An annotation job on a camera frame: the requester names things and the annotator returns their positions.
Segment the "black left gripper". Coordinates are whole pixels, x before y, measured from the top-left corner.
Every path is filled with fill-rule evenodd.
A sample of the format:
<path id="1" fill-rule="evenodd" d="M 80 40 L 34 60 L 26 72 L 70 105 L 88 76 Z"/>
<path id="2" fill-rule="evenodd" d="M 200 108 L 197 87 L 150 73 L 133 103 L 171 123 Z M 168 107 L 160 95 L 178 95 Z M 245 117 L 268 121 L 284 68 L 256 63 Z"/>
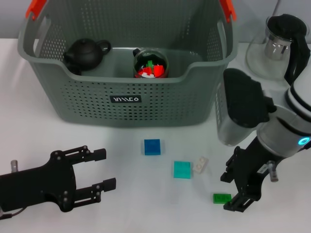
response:
<path id="1" fill-rule="evenodd" d="M 9 212 L 44 202 L 57 204 L 69 212 L 75 204 L 101 202 L 101 193 L 116 189 L 116 178 L 76 190 L 73 166 L 106 159 L 106 149 L 91 152 L 87 146 L 51 153 L 42 166 L 0 177 L 0 206 Z"/>

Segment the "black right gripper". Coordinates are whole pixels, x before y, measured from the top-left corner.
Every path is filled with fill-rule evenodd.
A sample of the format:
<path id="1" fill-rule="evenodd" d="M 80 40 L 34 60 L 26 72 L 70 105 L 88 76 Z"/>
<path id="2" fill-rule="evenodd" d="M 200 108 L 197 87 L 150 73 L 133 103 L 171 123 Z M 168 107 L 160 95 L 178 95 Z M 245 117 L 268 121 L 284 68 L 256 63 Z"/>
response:
<path id="1" fill-rule="evenodd" d="M 224 204 L 224 210 L 244 212 L 253 202 L 258 201 L 261 198 L 262 182 L 269 173 L 265 171 L 260 174 L 258 170 L 269 162 L 277 166 L 283 159 L 269 152 L 257 138 L 245 149 L 235 147 L 220 180 L 226 183 L 234 180 L 238 194 Z"/>

